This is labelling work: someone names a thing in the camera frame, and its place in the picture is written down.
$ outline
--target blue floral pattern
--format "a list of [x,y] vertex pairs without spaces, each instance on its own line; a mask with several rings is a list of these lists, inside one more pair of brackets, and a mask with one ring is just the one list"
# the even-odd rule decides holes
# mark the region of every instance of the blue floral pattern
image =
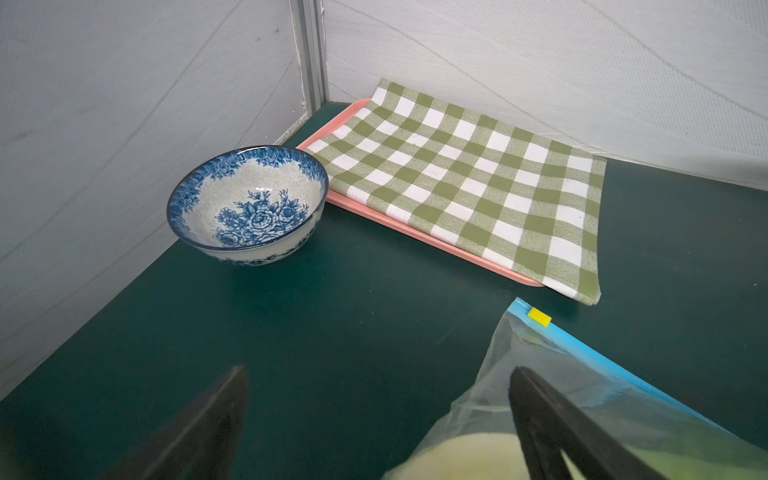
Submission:
[[[301,172],[310,180],[328,181],[325,169],[320,162],[305,152],[292,148],[279,146],[249,147],[222,154],[200,165],[185,180],[182,180],[171,194],[168,201],[167,217],[168,223],[177,234],[182,233],[184,237],[190,236],[190,228],[184,220],[184,214],[190,213],[200,202],[200,189],[203,186],[203,182],[207,178],[221,180],[225,177],[232,177],[237,169],[248,161],[255,161],[259,165],[275,168],[283,164],[296,162]],[[224,238],[232,242],[225,243],[222,241],[222,244],[226,247],[251,245],[251,243],[238,243],[239,240],[232,236]]]
[[253,247],[281,237],[298,227],[309,213],[306,204],[290,199],[288,189],[280,191],[280,201],[270,204],[268,190],[248,192],[253,202],[234,202],[237,211],[222,208],[216,220],[216,238],[225,247]]
[[291,253],[293,253],[296,250],[298,250],[299,248],[301,248],[306,243],[306,241],[310,239],[310,237],[312,236],[312,233],[314,231],[315,231],[315,227],[312,227],[312,230],[310,230],[310,232],[307,235],[305,235],[303,239],[299,240],[299,243],[297,243],[294,248],[292,248],[292,249],[290,249],[290,250],[288,250],[288,251],[286,251],[284,253],[269,255],[267,258],[258,259],[258,260],[232,260],[231,258],[220,258],[219,260],[221,260],[224,263],[228,263],[230,265],[235,265],[235,266],[259,266],[259,265],[264,265],[265,263],[269,263],[269,262],[272,262],[274,260],[279,260],[279,259],[281,259],[283,257],[288,257]]

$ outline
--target plastic bag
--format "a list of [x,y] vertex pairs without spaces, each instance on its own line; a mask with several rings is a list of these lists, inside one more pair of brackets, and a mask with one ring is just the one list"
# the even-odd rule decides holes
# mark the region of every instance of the plastic bag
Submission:
[[768,478],[757,448],[596,353],[556,325],[528,317],[516,299],[505,312],[475,384],[451,404],[410,459],[384,480],[528,478],[508,400],[509,377],[527,366],[627,450],[662,475]]

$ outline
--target bowl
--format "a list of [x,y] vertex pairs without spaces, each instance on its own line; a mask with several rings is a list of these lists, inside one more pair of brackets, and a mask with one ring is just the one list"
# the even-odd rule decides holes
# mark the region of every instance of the bowl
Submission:
[[192,170],[168,199],[172,231],[233,265],[276,262],[312,235],[328,174],[312,155],[267,145],[221,154]]

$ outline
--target green checkered towel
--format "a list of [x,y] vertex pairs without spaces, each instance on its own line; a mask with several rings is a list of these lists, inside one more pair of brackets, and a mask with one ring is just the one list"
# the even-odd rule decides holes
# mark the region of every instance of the green checkered towel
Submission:
[[330,186],[587,305],[605,159],[382,80],[307,149]]

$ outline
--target metal frame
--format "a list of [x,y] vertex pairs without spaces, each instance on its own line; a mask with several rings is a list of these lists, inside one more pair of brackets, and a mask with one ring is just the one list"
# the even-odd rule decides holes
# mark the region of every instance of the metal frame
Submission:
[[321,0],[291,0],[290,5],[306,112],[312,115],[328,101],[323,6]]
[[512,372],[509,403],[531,480],[571,480],[561,452],[590,480],[664,480],[529,368]]
[[234,367],[101,480],[225,480],[248,392],[245,369]]

